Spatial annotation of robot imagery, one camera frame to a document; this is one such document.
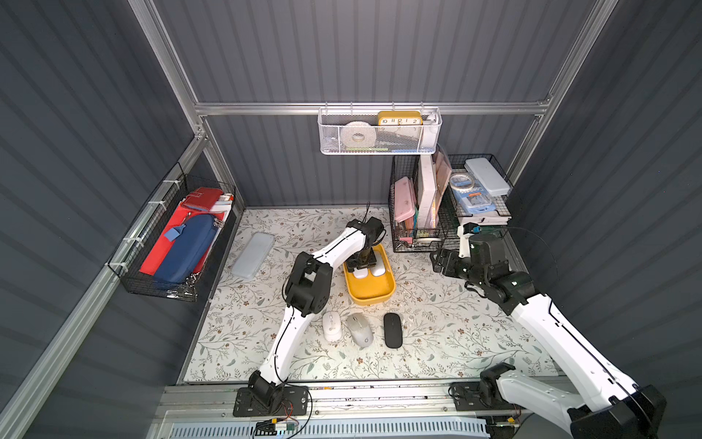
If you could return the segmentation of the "silver mouse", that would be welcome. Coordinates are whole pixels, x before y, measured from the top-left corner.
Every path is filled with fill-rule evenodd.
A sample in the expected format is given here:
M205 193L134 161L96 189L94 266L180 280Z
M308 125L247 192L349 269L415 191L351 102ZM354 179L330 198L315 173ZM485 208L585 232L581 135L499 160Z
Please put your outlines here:
M369 271L374 277L380 277L384 276L384 274L386 273L386 268L383 263L376 263L369 269Z

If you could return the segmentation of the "yellow storage box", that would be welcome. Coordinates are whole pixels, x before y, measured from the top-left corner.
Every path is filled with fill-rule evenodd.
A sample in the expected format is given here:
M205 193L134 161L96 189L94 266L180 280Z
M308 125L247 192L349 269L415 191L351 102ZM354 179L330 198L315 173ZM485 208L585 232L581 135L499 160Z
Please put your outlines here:
M376 305L389 300L396 291L395 276L391 270L386 251L382 244L373 247L377 263L383 263L386 268L384 276L374 277L370 271L365 279L356 279L353 273L347 272L342 265L347 291L357 305Z

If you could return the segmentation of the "grey mouse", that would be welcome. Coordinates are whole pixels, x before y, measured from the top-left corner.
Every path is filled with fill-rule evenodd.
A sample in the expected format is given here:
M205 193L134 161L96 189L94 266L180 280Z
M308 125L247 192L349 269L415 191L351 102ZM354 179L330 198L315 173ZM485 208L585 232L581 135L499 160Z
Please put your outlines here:
M368 348L374 341L372 327L367 318L361 313L347 317L347 328L352 340L362 349Z

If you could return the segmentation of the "black mouse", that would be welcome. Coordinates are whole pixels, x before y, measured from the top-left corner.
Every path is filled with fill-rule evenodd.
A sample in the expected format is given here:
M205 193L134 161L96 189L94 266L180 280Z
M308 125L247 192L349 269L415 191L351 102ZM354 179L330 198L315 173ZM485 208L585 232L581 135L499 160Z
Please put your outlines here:
M383 318L384 340L389 349L399 349L403 344L403 327L400 316L387 313Z

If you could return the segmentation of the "small white mouse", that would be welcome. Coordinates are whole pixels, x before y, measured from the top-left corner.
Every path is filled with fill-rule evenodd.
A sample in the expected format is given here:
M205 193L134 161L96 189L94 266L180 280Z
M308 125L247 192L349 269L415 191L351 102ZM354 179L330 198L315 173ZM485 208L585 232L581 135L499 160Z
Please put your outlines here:
M323 315L323 333L325 340L336 343L343 338L343 327L340 314L336 311L326 312Z

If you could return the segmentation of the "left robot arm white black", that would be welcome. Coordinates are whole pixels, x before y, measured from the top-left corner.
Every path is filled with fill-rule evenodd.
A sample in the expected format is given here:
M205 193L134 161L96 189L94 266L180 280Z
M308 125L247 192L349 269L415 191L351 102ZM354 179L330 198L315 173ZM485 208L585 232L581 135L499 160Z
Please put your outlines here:
M263 365L250 375L247 386L254 400L268 411L278 409L283 401L294 353L313 317L327 305L335 270L343 267L358 280L369 277L379 264L374 247L384 236L380 219L354 219L323 249L296 256L282 289L285 311L279 333Z

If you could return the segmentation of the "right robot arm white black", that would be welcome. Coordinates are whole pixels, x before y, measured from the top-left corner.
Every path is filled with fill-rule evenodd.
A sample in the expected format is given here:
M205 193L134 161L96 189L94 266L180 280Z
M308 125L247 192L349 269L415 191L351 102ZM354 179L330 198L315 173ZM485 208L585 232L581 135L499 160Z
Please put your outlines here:
M431 252L433 271L464 280L466 289L498 305L548 351L575 390L560 391L501 362L481 372L475 389L450 387L456 408L466 409L471 399L484 408L519 406L573 438L656 438L667 407L664 395L615 367L537 290L528 273L511 270L503 239L468 233L464 241L466 258L447 249Z

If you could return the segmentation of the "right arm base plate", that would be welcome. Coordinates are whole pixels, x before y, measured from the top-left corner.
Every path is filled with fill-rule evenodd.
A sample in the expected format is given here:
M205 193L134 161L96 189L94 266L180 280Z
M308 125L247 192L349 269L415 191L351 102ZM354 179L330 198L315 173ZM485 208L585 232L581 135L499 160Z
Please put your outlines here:
M448 389L456 411L512 411L522 413L523 407L504 400L496 389L484 382L454 382Z

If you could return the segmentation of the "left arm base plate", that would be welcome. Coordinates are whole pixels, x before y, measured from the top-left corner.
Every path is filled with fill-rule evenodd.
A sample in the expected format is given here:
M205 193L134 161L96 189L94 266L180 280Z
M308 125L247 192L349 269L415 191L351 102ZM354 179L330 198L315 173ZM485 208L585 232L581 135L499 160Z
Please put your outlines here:
M238 389L232 415L243 417L293 417L307 414L310 404L309 388L305 386L278 386L271 396L260 396L248 387Z

